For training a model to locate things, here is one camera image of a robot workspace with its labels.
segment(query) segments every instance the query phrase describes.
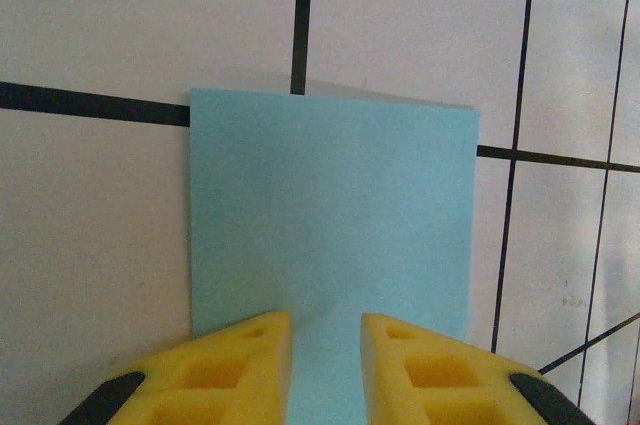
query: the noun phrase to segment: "white tile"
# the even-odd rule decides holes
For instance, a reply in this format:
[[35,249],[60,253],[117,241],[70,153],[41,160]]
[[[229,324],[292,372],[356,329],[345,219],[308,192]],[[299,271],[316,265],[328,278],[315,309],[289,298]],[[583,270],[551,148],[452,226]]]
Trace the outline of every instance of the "white tile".
[[640,165],[640,0],[629,0],[611,161]]
[[476,160],[467,341],[491,349],[509,161]]
[[0,0],[0,79],[187,103],[288,90],[295,0]]
[[189,335],[188,130],[0,110],[0,423]]
[[580,391],[580,370],[582,369],[582,354],[576,355],[558,368],[554,368],[545,375],[558,390],[564,393],[574,404],[578,403]]
[[322,83],[483,111],[510,146],[525,0],[312,0],[308,91]]
[[580,408],[596,423],[627,425],[638,322],[587,350]]
[[606,160],[625,0],[533,0],[519,147]]
[[640,175],[610,172],[589,336],[640,312]]
[[603,181],[517,164],[498,353],[541,368],[583,343]]

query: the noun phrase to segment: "tile grout line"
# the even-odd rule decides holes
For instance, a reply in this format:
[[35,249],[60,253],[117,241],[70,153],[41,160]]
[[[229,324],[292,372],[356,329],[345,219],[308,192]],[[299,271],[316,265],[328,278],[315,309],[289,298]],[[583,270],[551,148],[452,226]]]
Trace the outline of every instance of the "tile grout line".
[[[618,66],[616,69],[616,84],[613,92],[613,104],[611,108],[611,124],[609,126],[609,144],[607,147],[607,164],[611,163],[611,151],[613,148],[613,133],[615,129],[616,110],[618,105],[618,92],[620,91],[620,74],[622,71],[622,57],[624,54],[624,38],[627,28],[627,15],[629,13],[629,0],[625,0],[624,12],[622,15],[622,28],[620,30],[620,46],[618,49]],[[600,256],[600,245],[602,243],[602,226],[604,223],[604,212],[607,199],[607,188],[609,185],[609,169],[604,172],[604,183],[602,186],[602,201],[600,203],[600,218],[598,221],[598,235],[596,237],[596,250],[593,258],[593,272],[591,275],[591,290],[589,291],[589,309],[587,311],[587,326],[584,332],[584,344],[589,341],[589,331],[591,329],[591,315],[593,312],[593,299],[595,296],[596,278],[598,274],[598,258]],[[580,366],[580,385],[578,388],[578,407],[582,402],[582,387],[584,385],[585,367],[587,364],[587,350],[582,354],[582,365]]]
[[554,370],[554,369],[558,368],[560,365],[562,365],[563,363],[568,362],[569,360],[571,360],[576,355],[580,355],[585,350],[588,350],[591,347],[593,347],[594,345],[596,345],[597,343],[600,343],[605,338],[610,337],[614,333],[622,330],[624,327],[626,327],[628,325],[631,325],[633,322],[635,322],[639,318],[640,318],[640,312],[636,313],[635,315],[632,315],[631,317],[627,318],[626,320],[624,320],[624,321],[618,323],[617,325],[611,327],[607,331],[602,332],[597,337],[594,337],[591,340],[589,340],[586,344],[582,344],[579,347],[574,348],[570,352],[565,353],[560,358],[555,359],[553,362],[550,362],[550,363],[546,364],[544,367],[538,369],[538,373],[540,373],[542,375],[544,375],[546,373],[549,373],[551,370]]
[[291,51],[291,93],[304,95],[307,84],[311,0],[296,0]]
[[562,165],[567,167],[640,173],[640,166],[637,165],[607,163],[588,158],[566,157],[563,155],[529,152],[527,150],[512,150],[510,148],[500,148],[489,145],[478,145],[477,156],[502,160],[517,160],[519,162],[546,163],[549,165]]
[[[518,90],[516,96],[516,110],[513,121],[513,143],[512,150],[518,149],[518,139],[520,136],[520,118],[522,115],[522,95],[524,91],[524,73],[527,62],[527,46],[529,43],[529,25],[531,21],[531,2],[525,0],[524,24],[522,27],[522,48],[520,49],[520,69],[518,72]],[[502,291],[504,288],[504,272],[507,262],[507,244],[509,242],[509,226],[511,223],[511,206],[513,203],[513,187],[516,174],[516,160],[511,159],[509,164],[509,178],[507,181],[507,197],[504,211],[504,226],[502,230],[502,247],[500,250],[500,268],[498,269],[498,284],[496,288],[496,304],[493,318],[493,333],[491,336],[491,351],[496,352],[498,348],[498,330],[500,328],[500,312],[502,309]]]
[[640,325],[638,325],[638,338],[636,339],[636,356],[633,362],[633,375],[631,376],[631,392],[629,392],[629,410],[627,412],[627,425],[631,422],[631,408],[633,405],[633,388],[636,381],[636,369],[638,367],[638,348],[640,348]]
[[[190,126],[188,105],[174,105],[9,82],[0,82],[0,110],[98,118],[132,123],[152,123],[186,128]],[[498,160],[516,160],[519,162],[640,173],[640,165],[607,163],[586,158],[513,150],[491,145],[478,145],[476,155],[482,158]]]

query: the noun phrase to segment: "yellow foam pad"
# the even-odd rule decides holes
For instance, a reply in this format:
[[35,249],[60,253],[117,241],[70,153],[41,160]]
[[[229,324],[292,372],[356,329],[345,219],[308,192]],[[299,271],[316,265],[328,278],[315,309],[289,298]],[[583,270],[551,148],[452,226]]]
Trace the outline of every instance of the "yellow foam pad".
[[281,425],[286,422],[291,319],[271,312],[145,358],[146,378],[110,425]]
[[381,314],[364,314],[362,374],[371,425],[546,425],[509,381],[535,370]]

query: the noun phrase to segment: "light blue paper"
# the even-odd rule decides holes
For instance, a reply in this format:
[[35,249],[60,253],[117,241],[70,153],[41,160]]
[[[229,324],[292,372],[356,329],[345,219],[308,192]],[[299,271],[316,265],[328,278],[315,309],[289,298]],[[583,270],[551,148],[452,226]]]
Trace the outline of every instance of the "light blue paper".
[[289,420],[363,424],[360,316],[463,338],[472,110],[194,90],[193,330],[294,319]]

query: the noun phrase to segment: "grid line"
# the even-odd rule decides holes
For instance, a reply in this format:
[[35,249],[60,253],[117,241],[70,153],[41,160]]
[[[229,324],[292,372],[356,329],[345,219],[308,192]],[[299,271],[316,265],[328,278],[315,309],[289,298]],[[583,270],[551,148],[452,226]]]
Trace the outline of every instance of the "grid line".
[[[0,82],[0,109],[189,127],[189,107],[132,98]],[[640,166],[478,145],[477,156],[640,173]]]
[[488,145],[478,145],[477,156],[503,160],[517,160],[519,162],[546,163],[549,165],[564,165],[567,167],[640,173],[640,166],[637,165],[611,163],[600,160],[590,160],[587,158],[552,155],[548,153],[529,152],[526,150],[512,150],[510,148],[492,147]]
[[629,410],[627,411],[627,425],[631,422],[631,408],[633,406],[633,388],[636,382],[636,370],[638,367],[638,348],[640,348],[640,326],[638,326],[638,338],[636,339],[636,355],[633,361],[633,375],[631,376],[631,392],[629,392]]
[[611,327],[607,331],[602,332],[600,335],[592,338],[587,343],[584,343],[584,344],[580,345],[579,347],[574,348],[570,352],[565,353],[561,357],[556,358],[553,362],[550,362],[547,365],[545,365],[544,367],[540,368],[538,370],[538,373],[541,373],[542,375],[544,375],[546,373],[549,373],[551,370],[554,370],[554,369],[558,368],[560,365],[562,365],[565,362],[568,362],[569,360],[571,360],[576,355],[580,355],[582,352],[584,352],[584,351],[588,350],[589,348],[593,347],[596,343],[599,343],[602,340],[604,340],[605,338],[610,337],[611,335],[613,335],[617,331],[623,329],[627,325],[631,325],[633,322],[635,322],[639,318],[640,318],[640,312],[636,313],[635,315],[632,315],[631,317],[627,318],[626,320],[624,320],[624,321],[620,322],[619,324]]
[[[518,149],[518,138],[520,134],[520,117],[522,115],[522,95],[524,91],[524,72],[527,63],[527,46],[529,43],[529,25],[531,21],[531,2],[525,0],[524,24],[522,27],[522,48],[520,50],[520,69],[518,71],[518,92],[516,96],[516,113],[513,121],[513,143],[512,150]],[[496,288],[496,305],[493,317],[493,333],[491,335],[491,351],[496,352],[498,348],[498,331],[500,329],[500,312],[502,310],[502,290],[504,288],[504,272],[507,263],[507,244],[509,242],[509,226],[511,223],[511,205],[513,202],[513,185],[516,175],[516,160],[511,159],[509,163],[509,179],[507,182],[507,199],[504,210],[504,226],[502,229],[502,246],[500,250],[500,268],[498,269],[498,285]]]
[[304,95],[307,85],[310,16],[311,0],[296,0],[291,53],[291,93],[295,95]]
[[[611,151],[613,148],[613,132],[616,123],[616,109],[618,106],[618,92],[620,90],[620,73],[622,71],[622,57],[624,54],[624,38],[627,29],[627,15],[629,13],[629,0],[624,2],[624,13],[622,14],[622,29],[620,30],[620,46],[618,49],[618,66],[616,69],[616,84],[613,92],[613,104],[611,107],[611,123],[609,126],[609,143],[607,146],[607,163],[611,163]],[[602,243],[602,225],[604,223],[604,212],[607,200],[607,188],[609,185],[609,170],[604,172],[604,184],[602,186],[602,201],[600,203],[600,218],[598,220],[598,235],[596,237],[596,250],[593,257],[593,272],[591,274],[591,290],[589,291],[589,308],[587,311],[587,326],[584,331],[584,343],[589,340],[591,329],[591,314],[593,312],[593,299],[596,290],[596,278],[598,274],[598,258],[600,256],[600,245]],[[582,365],[580,366],[580,386],[578,388],[578,406],[582,402],[582,387],[584,384],[584,373],[587,363],[587,350],[582,354]]]

